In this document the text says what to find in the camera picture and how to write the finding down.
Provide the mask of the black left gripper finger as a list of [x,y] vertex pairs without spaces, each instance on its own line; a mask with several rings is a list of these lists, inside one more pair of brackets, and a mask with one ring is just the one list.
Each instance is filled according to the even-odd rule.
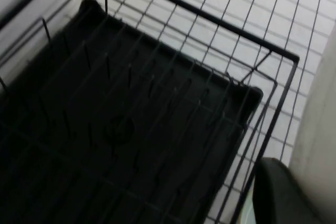
[[257,223],[327,223],[275,158],[264,157],[256,166],[253,207]]

